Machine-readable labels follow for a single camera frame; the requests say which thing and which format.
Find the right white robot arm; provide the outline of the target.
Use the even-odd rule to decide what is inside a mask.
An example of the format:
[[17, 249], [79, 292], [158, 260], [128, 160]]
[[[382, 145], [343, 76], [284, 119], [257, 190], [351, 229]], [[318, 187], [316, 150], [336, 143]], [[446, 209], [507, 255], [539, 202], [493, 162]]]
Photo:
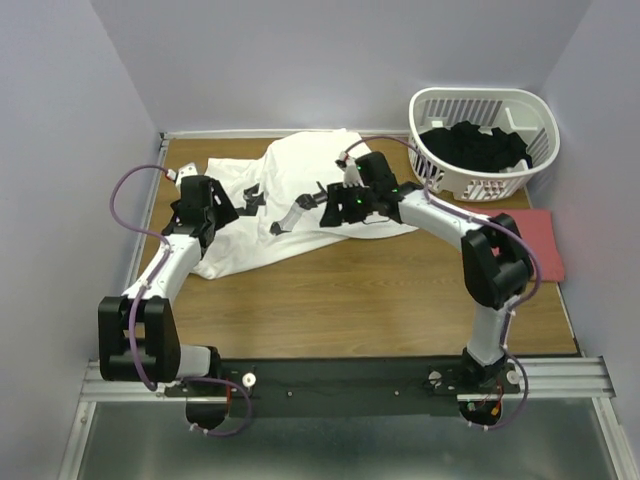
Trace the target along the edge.
[[424, 230], [460, 252], [475, 315], [459, 378], [471, 391], [485, 390], [506, 361], [509, 323], [534, 274], [533, 254], [515, 220], [464, 210], [429, 196], [414, 182], [400, 184], [380, 152], [357, 159], [343, 153], [336, 165], [343, 179], [326, 187], [322, 227], [360, 223], [377, 214]]

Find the white printed t-shirt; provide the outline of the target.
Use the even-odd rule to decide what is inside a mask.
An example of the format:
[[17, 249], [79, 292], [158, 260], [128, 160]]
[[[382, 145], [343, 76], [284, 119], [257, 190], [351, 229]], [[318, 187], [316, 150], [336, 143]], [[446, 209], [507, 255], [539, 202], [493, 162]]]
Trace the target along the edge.
[[210, 158], [205, 174], [217, 179], [237, 209], [243, 190], [259, 183], [266, 205], [216, 234], [192, 272], [213, 280], [267, 266], [348, 238], [384, 239], [411, 226], [372, 215], [364, 222], [322, 228], [326, 187], [343, 173], [335, 161], [361, 136], [345, 129], [302, 132], [271, 143], [258, 159]]

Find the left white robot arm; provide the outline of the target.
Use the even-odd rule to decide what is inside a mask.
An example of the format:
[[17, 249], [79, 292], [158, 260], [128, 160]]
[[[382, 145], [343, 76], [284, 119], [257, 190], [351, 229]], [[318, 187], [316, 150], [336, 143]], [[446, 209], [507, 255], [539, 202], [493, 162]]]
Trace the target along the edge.
[[211, 346], [180, 342], [173, 303], [218, 231], [239, 215], [212, 177], [186, 176], [179, 193], [168, 224], [152, 234], [159, 247], [143, 273], [122, 294], [99, 303], [100, 373], [106, 381], [140, 382], [151, 391], [161, 383], [187, 381], [209, 395], [227, 383], [220, 354]]

